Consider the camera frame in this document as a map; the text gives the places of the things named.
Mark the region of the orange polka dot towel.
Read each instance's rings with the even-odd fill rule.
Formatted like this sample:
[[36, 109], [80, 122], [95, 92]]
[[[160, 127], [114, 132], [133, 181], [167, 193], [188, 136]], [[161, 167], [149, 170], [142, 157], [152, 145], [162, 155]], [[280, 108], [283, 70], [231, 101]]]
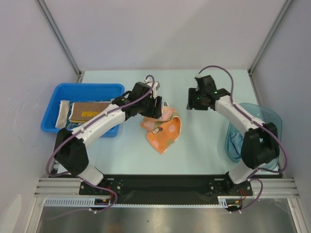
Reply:
[[140, 124], [147, 131], [148, 142], [159, 154], [166, 152], [179, 138], [182, 129], [179, 113], [165, 101], [162, 103], [161, 112], [160, 118], [145, 117]]

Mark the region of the yellow white towel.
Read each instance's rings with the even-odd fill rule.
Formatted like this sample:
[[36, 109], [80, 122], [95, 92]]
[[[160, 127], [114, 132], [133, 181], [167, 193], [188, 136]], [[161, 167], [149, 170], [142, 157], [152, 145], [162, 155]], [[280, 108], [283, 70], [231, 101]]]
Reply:
[[71, 105], [69, 121], [73, 123], [86, 123], [104, 111], [110, 102], [74, 102]]

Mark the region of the teal beige Doraemon towel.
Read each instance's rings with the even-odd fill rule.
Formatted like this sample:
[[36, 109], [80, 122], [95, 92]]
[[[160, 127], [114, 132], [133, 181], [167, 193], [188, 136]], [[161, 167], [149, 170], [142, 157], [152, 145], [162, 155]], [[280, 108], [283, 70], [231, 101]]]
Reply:
[[73, 123], [69, 121], [69, 115], [71, 111], [71, 105], [74, 103], [74, 101], [69, 100], [62, 100], [60, 102], [60, 109], [58, 113], [58, 118], [55, 124], [55, 127], [58, 129], [61, 128], [67, 128], [67, 129], [73, 129], [75, 127], [78, 127], [84, 123]]

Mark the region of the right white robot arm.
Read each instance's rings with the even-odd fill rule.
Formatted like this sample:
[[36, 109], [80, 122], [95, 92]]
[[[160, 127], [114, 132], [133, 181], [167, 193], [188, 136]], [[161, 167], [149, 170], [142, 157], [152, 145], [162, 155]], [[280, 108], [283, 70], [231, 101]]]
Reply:
[[223, 115], [243, 136], [241, 159], [237, 166], [225, 174], [224, 191], [235, 195], [241, 184], [250, 179], [258, 169], [279, 157], [278, 132], [274, 123], [266, 123], [252, 116], [239, 104], [226, 89], [217, 89], [210, 76], [197, 75], [196, 88], [189, 88], [189, 110], [212, 109]]

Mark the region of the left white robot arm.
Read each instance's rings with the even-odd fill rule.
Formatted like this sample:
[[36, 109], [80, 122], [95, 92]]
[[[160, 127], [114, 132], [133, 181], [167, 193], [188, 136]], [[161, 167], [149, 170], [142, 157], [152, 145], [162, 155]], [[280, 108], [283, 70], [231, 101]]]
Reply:
[[131, 91], [115, 98], [108, 107], [88, 122], [72, 129], [61, 129], [53, 157], [71, 175], [90, 183], [90, 189], [102, 194], [107, 189], [103, 174], [89, 163], [87, 148], [113, 127], [140, 114], [158, 119], [162, 115], [162, 97], [156, 92], [159, 82], [137, 82]]

